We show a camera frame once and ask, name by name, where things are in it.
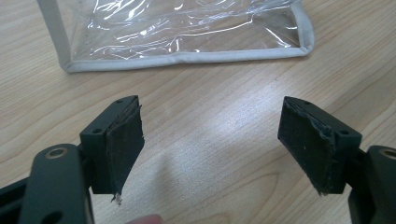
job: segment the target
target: transparent vinyl pouch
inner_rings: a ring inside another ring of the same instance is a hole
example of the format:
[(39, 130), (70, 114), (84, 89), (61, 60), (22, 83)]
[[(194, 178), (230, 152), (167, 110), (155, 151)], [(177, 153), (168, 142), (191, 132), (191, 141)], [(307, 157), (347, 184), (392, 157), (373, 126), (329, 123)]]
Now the transparent vinyl pouch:
[(305, 56), (301, 0), (37, 0), (70, 73)]

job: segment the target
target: wood grain surface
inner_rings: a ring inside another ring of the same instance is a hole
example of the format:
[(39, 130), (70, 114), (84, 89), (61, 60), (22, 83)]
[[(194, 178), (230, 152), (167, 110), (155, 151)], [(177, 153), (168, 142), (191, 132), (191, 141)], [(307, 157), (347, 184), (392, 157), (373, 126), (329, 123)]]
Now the wood grain surface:
[(396, 147), (396, 1), (304, 0), (305, 58), (66, 74), (34, 0), (0, 3), (0, 187), (111, 102), (139, 95), (146, 145), (122, 195), (94, 195), (96, 223), (350, 223), (347, 196), (319, 196), (276, 139), (283, 97), (311, 101)]

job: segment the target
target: black plastic part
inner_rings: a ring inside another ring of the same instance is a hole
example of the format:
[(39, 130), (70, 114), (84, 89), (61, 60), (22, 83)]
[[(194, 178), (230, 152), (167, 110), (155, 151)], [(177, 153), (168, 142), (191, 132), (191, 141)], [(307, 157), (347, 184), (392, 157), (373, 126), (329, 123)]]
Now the black plastic part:
[(81, 132), (80, 138), (84, 155), (93, 161), (92, 192), (121, 194), (145, 143), (137, 96), (111, 104)]
[(372, 223), (396, 223), (396, 149), (370, 147), (364, 168), (375, 204)]
[(0, 189), (0, 223), (17, 223), (27, 178)]
[(307, 101), (285, 97), (277, 137), (319, 194), (343, 192), (343, 169), (360, 151), (360, 133)]
[(60, 144), (35, 156), (19, 223), (93, 223), (79, 153), (74, 145)]

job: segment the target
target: black plastic bracket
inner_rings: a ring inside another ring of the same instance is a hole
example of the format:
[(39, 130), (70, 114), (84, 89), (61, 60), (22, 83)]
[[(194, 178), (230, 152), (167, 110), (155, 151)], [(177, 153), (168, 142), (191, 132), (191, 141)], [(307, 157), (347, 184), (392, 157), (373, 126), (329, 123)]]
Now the black plastic bracket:
[(93, 193), (121, 195), (145, 143), (137, 96), (111, 104), (76, 147), (38, 153), (31, 175), (0, 189), (0, 223), (93, 223)]
[(361, 134), (319, 107), (285, 97), (278, 138), (319, 194), (340, 194), (346, 183), (355, 224), (396, 223), (396, 149), (359, 149)]

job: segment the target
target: screw hole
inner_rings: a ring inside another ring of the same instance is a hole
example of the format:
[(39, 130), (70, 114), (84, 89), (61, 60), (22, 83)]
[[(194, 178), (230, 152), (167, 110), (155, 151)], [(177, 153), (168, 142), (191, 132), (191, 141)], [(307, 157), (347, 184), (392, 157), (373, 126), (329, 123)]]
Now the screw hole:
[(102, 131), (102, 129), (95, 129), (92, 131), (92, 133), (100, 133)]
[(62, 219), (62, 212), (56, 211), (46, 215), (41, 221), (42, 224), (55, 224)]
[(396, 160), (396, 151), (395, 150), (384, 148), (384, 149), (381, 149), (380, 152), (382, 153), (382, 155), (384, 155), (390, 159)]
[(341, 130), (340, 133), (341, 133), (341, 134), (344, 134), (344, 135), (349, 134), (349, 132), (348, 132), (348, 131), (345, 131), (345, 130)]

